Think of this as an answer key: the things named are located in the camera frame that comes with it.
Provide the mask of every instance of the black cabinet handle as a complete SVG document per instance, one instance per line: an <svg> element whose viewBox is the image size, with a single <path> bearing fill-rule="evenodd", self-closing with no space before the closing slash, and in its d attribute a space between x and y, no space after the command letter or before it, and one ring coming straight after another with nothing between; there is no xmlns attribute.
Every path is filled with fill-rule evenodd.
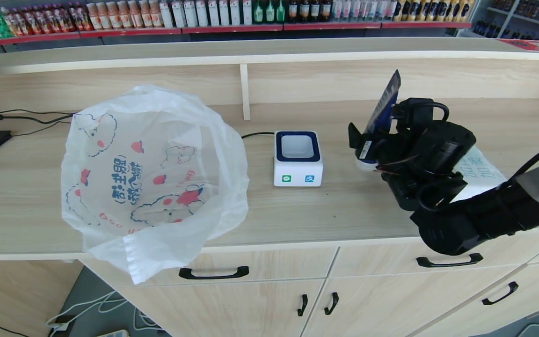
<svg viewBox="0 0 539 337"><path fill-rule="evenodd" d="M303 294L303 305L301 307L301 309L297 309L297 316L301 317L303 316L303 312L305 312L305 308L306 308L306 304L307 304L307 298L306 298L306 294Z"/></svg>
<svg viewBox="0 0 539 337"><path fill-rule="evenodd" d="M438 264L438 263L432 263L430 261L430 259L428 259L427 257L425 256L420 256L418 257L416 260L417 260L417 264L422 266L422 267L426 267L426 268L440 268L440 267L459 267L459 266L469 266L470 264L475 264L475 263L478 263L480 262L481 260L483 260L483 256L481 256L481 254L479 253L471 253L469 254L469 258L470 260L468 262L459 262L459 263L443 263L443 264Z"/></svg>
<svg viewBox="0 0 539 337"><path fill-rule="evenodd" d="M493 304L499 303L503 299L511 296L511 294L516 292L517 289L519 289L519 285L517 284L517 282L513 281L513 282L509 283L509 292L505 296L497 299L496 301L490 301L488 299L483 299L483 300L481 300L481 302L483 303L483 305L493 305Z"/></svg>
<svg viewBox="0 0 539 337"><path fill-rule="evenodd" d="M196 277L193 275L193 270L191 268L180 268L178 276L186 279L227 279L227 278L241 278L248 275L248 266L238 267L236 272L232 275L222 275L218 277Z"/></svg>
<svg viewBox="0 0 539 337"><path fill-rule="evenodd" d="M324 308L323 312L326 315L329 315L334 311L334 308L336 307L336 304L338 304L338 293L332 293L332 307L330 309Z"/></svg>

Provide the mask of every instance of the red sign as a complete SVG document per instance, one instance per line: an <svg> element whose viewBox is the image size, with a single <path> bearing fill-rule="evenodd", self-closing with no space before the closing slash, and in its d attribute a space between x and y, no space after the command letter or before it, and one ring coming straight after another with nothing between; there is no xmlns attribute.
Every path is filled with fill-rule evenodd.
<svg viewBox="0 0 539 337"><path fill-rule="evenodd" d="M521 49L526 49L526 51L539 51L539 41L507 40L503 38L498 39L498 41L514 45L515 47L519 47Z"/></svg>

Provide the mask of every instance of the cabinet door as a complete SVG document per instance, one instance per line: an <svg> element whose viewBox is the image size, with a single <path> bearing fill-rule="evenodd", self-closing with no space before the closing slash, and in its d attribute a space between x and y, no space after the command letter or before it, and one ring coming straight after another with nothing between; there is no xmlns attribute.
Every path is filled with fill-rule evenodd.
<svg viewBox="0 0 539 337"><path fill-rule="evenodd" d="M135 286L118 292L173 337L298 337L322 283ZM299 316L303 295L307 304Z"/></svg>
<svg viewBox="0 0 539 337"><path fill-rule="evenodd" d="M484 305L483 300L494 302ZM475 296L442 320L431 324L417 334L433 336L473 336L488 333L539 310L539 264L528 265L515 275L506 277L496 285Z"/></svg>
<svg viewBox="0 0 539 337"><path fill-rule="evenodd" d="M406 336L516 267L328 279L303 337Z"/></svg>

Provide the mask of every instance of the red shelf edge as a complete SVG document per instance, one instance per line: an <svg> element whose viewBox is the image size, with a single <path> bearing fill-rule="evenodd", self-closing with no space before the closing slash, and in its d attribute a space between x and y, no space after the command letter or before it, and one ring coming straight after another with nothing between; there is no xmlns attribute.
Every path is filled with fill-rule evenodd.
<svg viewBox="0 0 539 337"><path fill-rule="evenodd" d="M183 27L184 34L225 33L225 32L277 32L284 28L282 24Z"/></svg>
<svg viewBox="0 0 539 337"><path fill-rule="evenodd" d="M374 29L380 28L380 22L359 23L285 23L284 30L323 30L323 29Z"/></svg>
<svg viewBox="0 0 539 337"><path fill-rule="evenodd" d="M382 28L471 28L471 22L386 21Z"/></svg>
<svg viewBox="0 0 539 337"><path fill-rule="evenodd" d="M149 36L180 34L180 28L147 28L147 29L117 29L117 30L88 30L80 32L81 38L114 37L114 36Z"/></svg>
<svg viewBox="0 0 539 337"><path fill-rule="evenodd" d="M0 38L0 45L3 45L3 44L15 44L15 43L27 43L27 42L74 40L74 39L78 39L78 38L80 38L79 32L57 33L57 34L39 34L39 35L35 35L35 36Z"/></svg>

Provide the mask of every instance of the plastic bag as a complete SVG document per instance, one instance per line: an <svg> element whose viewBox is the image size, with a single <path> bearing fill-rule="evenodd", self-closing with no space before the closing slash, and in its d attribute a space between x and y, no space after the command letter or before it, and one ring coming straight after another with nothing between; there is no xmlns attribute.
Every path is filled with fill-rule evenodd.
<svg viewBox="0 0 539 337"><path fill-rule="evenodd" d="M247 187L241 137L196 96L137 86L73 116L62 218L135 284L238 226Z"/></svg>

